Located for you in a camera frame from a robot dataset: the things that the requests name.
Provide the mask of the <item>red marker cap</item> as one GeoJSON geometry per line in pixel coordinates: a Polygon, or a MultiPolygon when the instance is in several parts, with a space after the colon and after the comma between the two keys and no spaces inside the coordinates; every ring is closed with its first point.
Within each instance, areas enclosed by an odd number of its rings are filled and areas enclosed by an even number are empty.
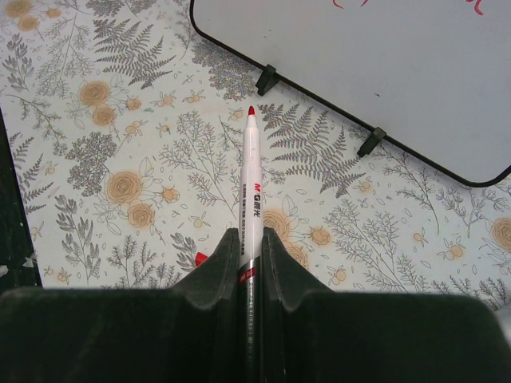
{"type": "Polygon", "coordinates": [[[195,267],[200,266],[207,259],[208,259],[207,255],[203,254],[202,252],[197,252],[195,257],[195,267]]]}

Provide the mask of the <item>white board with black frame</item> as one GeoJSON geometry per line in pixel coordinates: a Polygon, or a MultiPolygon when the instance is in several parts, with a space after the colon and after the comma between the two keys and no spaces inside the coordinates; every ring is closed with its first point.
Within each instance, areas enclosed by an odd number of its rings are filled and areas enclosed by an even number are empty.
{"type": "Polygon", "coordinates": [[[197,32],[463,184],[510,172],[507,1],[194,1],[197,32]]]}

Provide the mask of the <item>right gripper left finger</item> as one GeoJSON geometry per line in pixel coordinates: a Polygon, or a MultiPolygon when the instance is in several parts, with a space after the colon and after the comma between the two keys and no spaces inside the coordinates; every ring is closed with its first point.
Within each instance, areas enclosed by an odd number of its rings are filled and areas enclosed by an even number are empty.
{"type": "Polygon", "coordinates": [[[4,382],[237,382],[238,232],[167,289],[1,297],[4,382]]]}

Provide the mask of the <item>white marker pen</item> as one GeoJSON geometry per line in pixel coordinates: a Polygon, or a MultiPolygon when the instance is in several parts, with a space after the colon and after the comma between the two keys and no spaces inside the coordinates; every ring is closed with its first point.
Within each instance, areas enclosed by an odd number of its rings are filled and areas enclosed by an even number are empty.
{"type": "Polygon", "coordinates": [[[248,109],[243,136],[240,169],[240,261],[239,282],[242,291],[252,298],[257,290],[257,277],[263,241],[263,176],[260,137],[254,107],[248,109]]]}

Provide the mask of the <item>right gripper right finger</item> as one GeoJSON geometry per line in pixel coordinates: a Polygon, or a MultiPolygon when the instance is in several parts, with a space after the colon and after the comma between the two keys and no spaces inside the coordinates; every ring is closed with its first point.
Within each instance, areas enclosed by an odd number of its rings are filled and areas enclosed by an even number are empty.
{"type": "Polygon", "coordinates": [[[510,347],[489,308],[444,294],[335,292],[263,235],[269,382],[507,382],[510,347]]]}

